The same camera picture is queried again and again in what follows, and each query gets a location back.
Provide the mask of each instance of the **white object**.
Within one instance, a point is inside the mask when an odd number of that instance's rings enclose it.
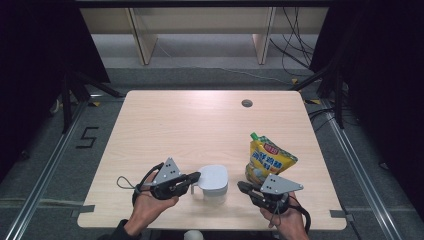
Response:
[[[204,240],[204,238],[200,231],[190,230],[184,233],[184,240]]]
[[[201,167],[197,185],[203,190],[203,199],[208,202],[223,203],[228,189],[228,172],[223,165],[207,165]]]

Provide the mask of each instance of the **white lid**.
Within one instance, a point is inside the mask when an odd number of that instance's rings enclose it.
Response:
[[[203,190],[218,190],[228,184],[227,168],[223,165],[207,165],[199,169],[201,173],[197,185]]]

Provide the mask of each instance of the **wooden tabletop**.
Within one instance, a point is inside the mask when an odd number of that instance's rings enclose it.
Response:
[[[243,100],[252,101],[244,107]],[[149,225],[152,229],[269,230],[268,222],[238,181],[246,181],[250,134],[265,135],[298,162],[280,176],[304,186],[297,198],[312,218],[311,229],[341,230],[343,218],[332,181],[304,103],[294,91],[131,91],[113,128],[81,213],[81,227],[116,227],[132,212],[132,190],[116,185],[119,176],[137,184],[153,166],[172,157],[182,173],[210,164],[229,174],[223,204],[203,200],[195,189]]]

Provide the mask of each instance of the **floor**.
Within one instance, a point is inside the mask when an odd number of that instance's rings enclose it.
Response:
[[[131,89],[287,90],[294,80],[302,81],[312,74],[289,57],[282,58],[282,53],[273,45],[269,47],[266,64],[258,65],[249,35],[160,35],[148,66],[140,65],[130,35],[94,35],[93,39],[111,86],[121,92]],[[281,48],[285,47],[281,35],[272,39]],[[302,39],[313,47],[317,36],[305,35]],[[291,47],[288,51],[308,63],[302,52]],[[304,100],[318,99],[319,83],[302,90]],[[0,239],[6,238],[10,230],[18,235],[16,239],[96,239],[112,231],[82,229],[76,222],[123,102],[97,89],[90,92],[93,101],[100,105],[74,106],[75,125],[69,135],[61,133],[63,119],[59,107],[28,146],[30,157],[17,162],[1,183]],[[332,99],[322,99],[320,104],[307,102],[310,104],[305,107],[312,113],[331,107]],[[312,116],[311,123],[348,224],[346,229],[337,232],[311,231],[311,239],[422,239],[424,223],[390,171],[378,164],[382,159],[349,106],[344,106],[344,130],[337,127],[332,113]],[[97,127],[91,132],[96,142],[92,148],[78,148],[87,144],[81,139],[87,127]],[[157,235],[163,238],[169,233],[146,232],[143,239],[155,239]],[[205,236],[206,240],[235,239],[234,233],[225,232],[207,232]]]

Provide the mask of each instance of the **person's left hand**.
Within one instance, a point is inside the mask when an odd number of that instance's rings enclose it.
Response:
[[[150,174],[146,182],[151,182],[155,176],[156,173]],[[142,187],[141,190],[148,189],[149,187]],[[150,191],[141,192],[135,201],[131,217],[124,226],[125,231],[130,236],[138,236],[163,211],[177,204],[178,200],[179,198],[177,196],[168,200],[158,200],[152,196]]]

